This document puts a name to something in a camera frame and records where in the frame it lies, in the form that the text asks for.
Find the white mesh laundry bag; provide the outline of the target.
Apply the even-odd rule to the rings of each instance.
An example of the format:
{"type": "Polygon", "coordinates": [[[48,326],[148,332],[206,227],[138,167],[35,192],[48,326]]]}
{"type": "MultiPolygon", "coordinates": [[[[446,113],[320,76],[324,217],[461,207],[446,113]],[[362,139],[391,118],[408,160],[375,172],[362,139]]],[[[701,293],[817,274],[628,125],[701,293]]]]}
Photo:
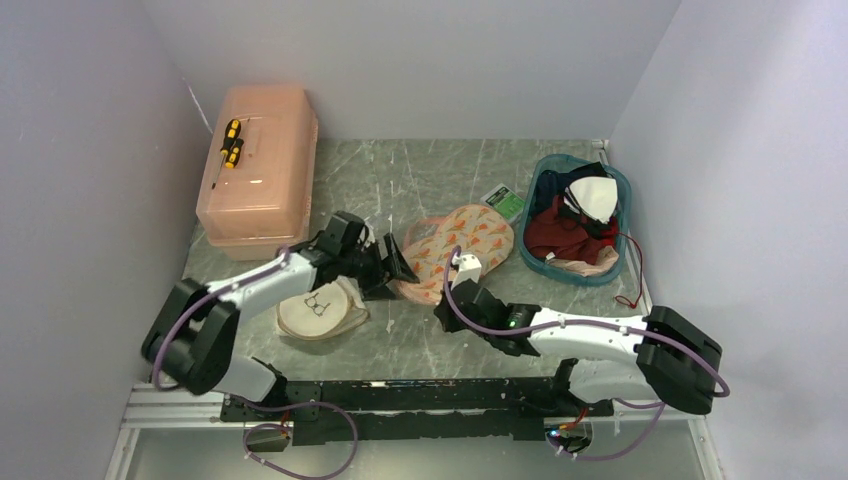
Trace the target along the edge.
{"type": "Polygon", "coordinates": [[[340,277],[315,291],[279,303],[276,330],[281,336],[319,341],[353,330],[369,317],[357,285],[340,277]]]}

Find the dark red bra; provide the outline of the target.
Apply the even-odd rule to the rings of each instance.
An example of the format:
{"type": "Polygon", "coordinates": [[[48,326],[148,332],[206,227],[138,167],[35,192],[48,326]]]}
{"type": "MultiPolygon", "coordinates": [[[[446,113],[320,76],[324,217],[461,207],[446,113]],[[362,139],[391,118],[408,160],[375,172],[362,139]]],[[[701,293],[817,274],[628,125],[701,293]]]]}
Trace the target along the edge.
{"type": "Polygon", "coordinates": [[[523,234],[524,246],[535,258],[581,261],[595,265],[606,247],[613,247],[619,232],[618,219],[598,222],[573,211],[562,195],[533,216],[523,234]]]}

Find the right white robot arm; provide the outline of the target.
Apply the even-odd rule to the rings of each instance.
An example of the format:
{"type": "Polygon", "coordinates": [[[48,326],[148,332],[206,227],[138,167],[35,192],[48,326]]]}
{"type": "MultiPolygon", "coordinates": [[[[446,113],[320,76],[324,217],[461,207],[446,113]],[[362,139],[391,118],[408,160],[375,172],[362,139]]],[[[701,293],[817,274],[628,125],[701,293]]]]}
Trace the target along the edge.
{"type": "Polygon", "coordinates": [[[472,280],[449,285],[434,313],[446,332],[469,330],[510,356],[565,362],[551,388],[557,411],[574,415],[607,400],[653,401],[707,415],[730,394],[720,344],[676,310],[594,317],[534,304],[506,304],[472,280]]]}

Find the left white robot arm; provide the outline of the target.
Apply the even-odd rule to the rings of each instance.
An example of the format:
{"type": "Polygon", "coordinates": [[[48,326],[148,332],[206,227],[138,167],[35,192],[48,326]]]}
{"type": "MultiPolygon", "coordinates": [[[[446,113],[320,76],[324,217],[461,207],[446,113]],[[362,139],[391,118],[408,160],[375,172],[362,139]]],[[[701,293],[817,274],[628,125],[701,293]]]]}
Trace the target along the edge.
{"type": "Polygon", "coordinates": [[[393,300],[393,281],[418,277],[390,233],[369,236],[365,221],[337,211],[311,239],[282,246],[267,263],[224,280],[176,283],[141,345],[160,391],[220,392],[247,400],[264,420],[287,406],[287,378],[273,365],[235,354],[243,321],[284,300],[339,279],[355,282],[364,300],[393,300]]]}

